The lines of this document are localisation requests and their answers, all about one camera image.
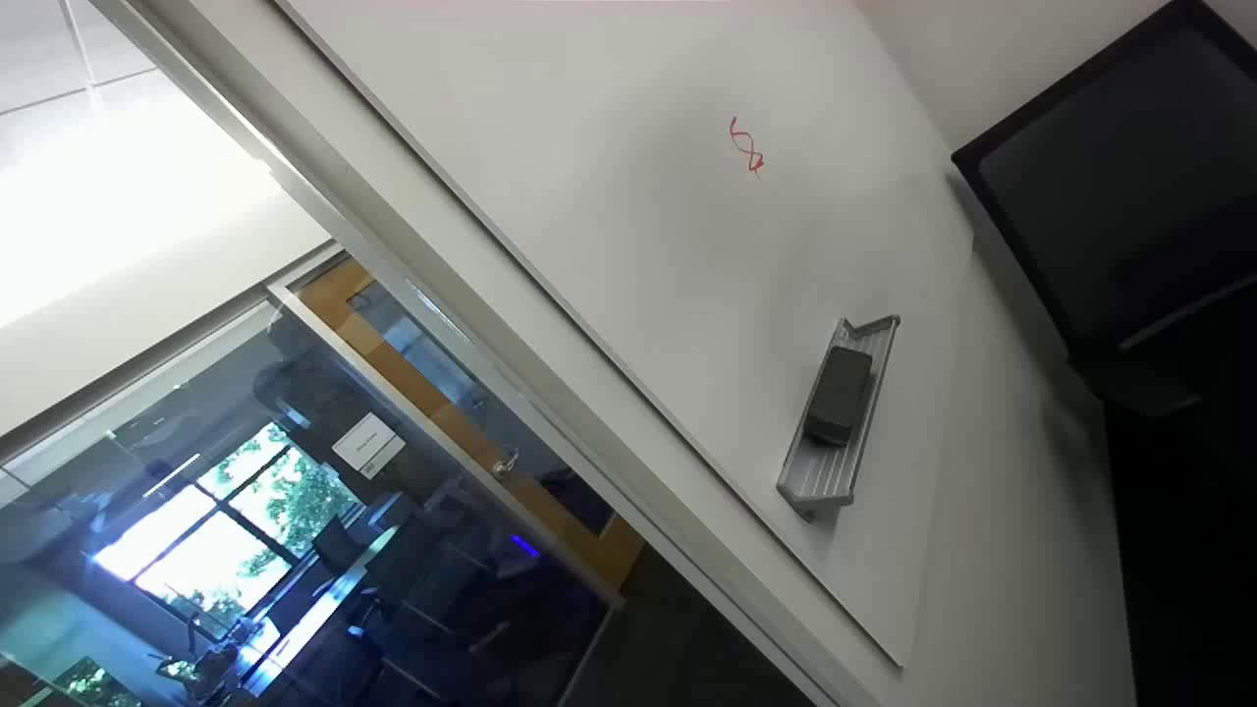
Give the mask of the dark grey felt duster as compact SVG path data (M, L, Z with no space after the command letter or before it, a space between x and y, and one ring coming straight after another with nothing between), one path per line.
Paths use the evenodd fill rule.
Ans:
M871 357L863 351L833 347L807 408L807 435L831 450L848 444L863 422L867 393Z

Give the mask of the red marker writing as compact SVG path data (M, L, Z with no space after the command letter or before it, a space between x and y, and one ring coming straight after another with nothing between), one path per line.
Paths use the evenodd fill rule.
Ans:
M768 154L757 148L753 133L742 127L740 113L730 113L727 138L730 138L736 154L742 159L742 168L749 179L764 179L768 175Z

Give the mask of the large white whiteboard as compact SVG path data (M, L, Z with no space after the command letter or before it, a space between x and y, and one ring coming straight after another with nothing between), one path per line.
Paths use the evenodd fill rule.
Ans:
M917 659L972 237L852 0L279 0L892 663ZM749 179L730 113L768 154ZM840 324L897 316L857 495L778 474Z

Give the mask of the wooden door with window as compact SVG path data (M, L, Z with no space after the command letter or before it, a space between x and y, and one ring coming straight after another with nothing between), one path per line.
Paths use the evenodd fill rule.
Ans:
M645 537L611 510L603 523L575 510L603 505L422 319L412 319L358 260L333 256L294 287L298 302L397 393L436 439L453 444L472 474L539 531L563 563L611 600L642 563Z

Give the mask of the white paper sign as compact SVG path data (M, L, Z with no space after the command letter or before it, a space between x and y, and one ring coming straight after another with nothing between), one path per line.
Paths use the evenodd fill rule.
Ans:
M333 439L333 457L364 481L380 474L401 452L406 439L372 414Z

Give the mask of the black wall monitor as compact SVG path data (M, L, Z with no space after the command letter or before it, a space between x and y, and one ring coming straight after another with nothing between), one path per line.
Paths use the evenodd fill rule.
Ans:
M1077 371L1254 332L1257 53L1166 0L955 154Z

